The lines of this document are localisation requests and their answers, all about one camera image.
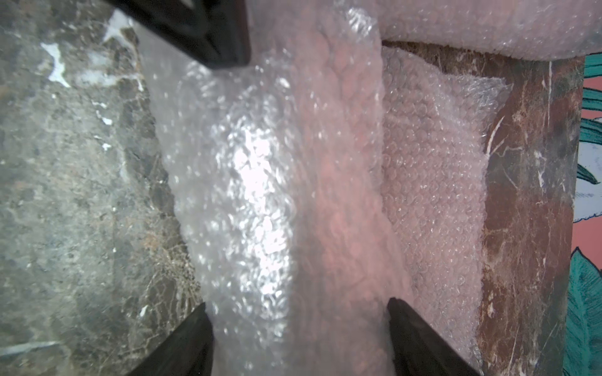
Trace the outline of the bubble wrap pile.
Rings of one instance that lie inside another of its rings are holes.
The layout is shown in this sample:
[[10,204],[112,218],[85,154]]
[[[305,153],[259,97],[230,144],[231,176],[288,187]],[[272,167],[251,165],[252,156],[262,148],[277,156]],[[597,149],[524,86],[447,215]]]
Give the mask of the bubble wrap pile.
[[601,51],[601,3],[589,0],[378,1],[383,39],[523,60]]

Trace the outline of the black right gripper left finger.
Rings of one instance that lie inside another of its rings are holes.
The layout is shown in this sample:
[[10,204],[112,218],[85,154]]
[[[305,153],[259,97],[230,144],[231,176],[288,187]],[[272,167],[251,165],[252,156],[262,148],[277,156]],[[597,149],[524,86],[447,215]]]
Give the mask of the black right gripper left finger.
[[128,376],[210,376],[214,335],[203,302]]

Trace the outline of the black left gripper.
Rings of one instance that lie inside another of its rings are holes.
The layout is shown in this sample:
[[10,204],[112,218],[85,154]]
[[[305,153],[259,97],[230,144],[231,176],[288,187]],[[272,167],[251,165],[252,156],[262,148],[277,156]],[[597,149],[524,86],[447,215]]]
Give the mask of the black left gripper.
[[109,0],[157,36],[212,70],[251,61],[244,0]]

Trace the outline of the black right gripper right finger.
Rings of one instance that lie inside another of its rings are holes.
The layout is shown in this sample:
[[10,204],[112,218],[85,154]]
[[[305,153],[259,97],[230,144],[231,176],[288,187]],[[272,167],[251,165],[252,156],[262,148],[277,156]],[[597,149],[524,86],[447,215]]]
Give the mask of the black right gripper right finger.
[[387,311],[397,375],[479,375],[406,301],[391,298]]

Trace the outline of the bubble wrap sheet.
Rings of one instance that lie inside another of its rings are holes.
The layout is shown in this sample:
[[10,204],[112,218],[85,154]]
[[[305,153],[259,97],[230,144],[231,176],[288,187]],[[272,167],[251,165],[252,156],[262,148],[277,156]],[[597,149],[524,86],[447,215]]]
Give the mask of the bubble wrap sheet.
[[409,301],[478,371],[484,127],[500,78],[384,50],[371,1],[250,1],[251,62],[136,27],[214,375],[392,375]]

